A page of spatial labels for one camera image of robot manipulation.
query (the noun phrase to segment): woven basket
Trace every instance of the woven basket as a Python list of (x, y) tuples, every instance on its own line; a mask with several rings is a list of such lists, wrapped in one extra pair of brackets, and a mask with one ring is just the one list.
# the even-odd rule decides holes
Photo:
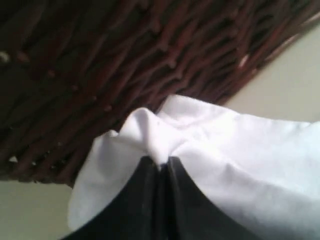
[(2, 1), (0, 179), (72, 186), (93, 139), (132, 110), (174, 93), (223, 104), (319, 11), (319, 0)]

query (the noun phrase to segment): wicker basket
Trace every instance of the wicker basket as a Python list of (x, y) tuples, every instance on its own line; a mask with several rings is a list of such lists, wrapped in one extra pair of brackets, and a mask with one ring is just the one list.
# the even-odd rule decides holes
[(316, 24), (320, 1), (10, 0), (0, 11), (0, 179), (72, 186), (96, 136), (169, 94), (223, 104)]

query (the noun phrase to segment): brown wicker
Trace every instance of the brown wicker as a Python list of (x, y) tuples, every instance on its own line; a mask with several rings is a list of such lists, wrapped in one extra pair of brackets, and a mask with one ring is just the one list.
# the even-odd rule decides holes
[(96, 136), (169, 94), (222, 104), (317, 22), (320, 1), (10, 0), (0, 11), (0, 178), (72, 186)]

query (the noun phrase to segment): white cloth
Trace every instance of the white cloth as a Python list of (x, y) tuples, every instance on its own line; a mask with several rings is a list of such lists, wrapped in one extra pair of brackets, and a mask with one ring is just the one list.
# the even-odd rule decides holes
[(320, 239), (320, 122), (239, 114), (168, 97), (153, 114), (131, 113), (98, 137), (75, 182), (68, 224), (76, 230), (121, 191), (142, 156), (179, 157), (218, 208), (266, 240)]

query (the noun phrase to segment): white fabric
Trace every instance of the white fabric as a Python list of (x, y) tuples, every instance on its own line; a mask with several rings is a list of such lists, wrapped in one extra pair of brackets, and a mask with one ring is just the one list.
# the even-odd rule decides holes
[(207, 198), (266, 240), (320, 239), (320, 122), (239, 114), (168, 97), (157, 115), (131, 113), (119, 133), (94, 141), (75, 182), (68, 223), (76, 230), (127, 183), (142, 156), (179, 157)]

